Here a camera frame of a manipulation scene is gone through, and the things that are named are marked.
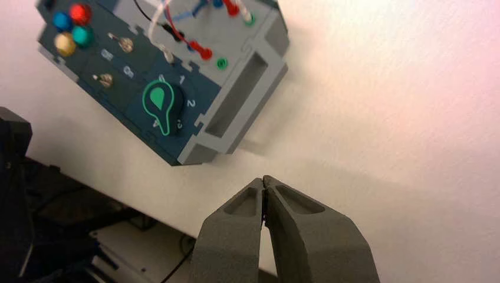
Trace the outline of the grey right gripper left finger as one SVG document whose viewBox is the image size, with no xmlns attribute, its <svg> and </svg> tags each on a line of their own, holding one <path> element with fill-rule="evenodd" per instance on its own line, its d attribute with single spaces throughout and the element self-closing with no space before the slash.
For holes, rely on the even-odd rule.
<svg viewBox="0 0 500 283">
<path fill-rule="evenodd" d="M 189 282 L 258 282 L 262 204 L 256 178 L 204 220 Z"/>
</svg>

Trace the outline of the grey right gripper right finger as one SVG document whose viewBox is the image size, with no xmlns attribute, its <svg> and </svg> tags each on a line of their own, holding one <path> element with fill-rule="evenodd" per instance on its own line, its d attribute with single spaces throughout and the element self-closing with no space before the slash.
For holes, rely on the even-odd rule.
<svg viewBox="0 0 500 283">
<path fill-rule="evenodd" d="M 279 282 L 379 282 L 370 246 L 346 215 L 264 176 Z"/>
</svg>

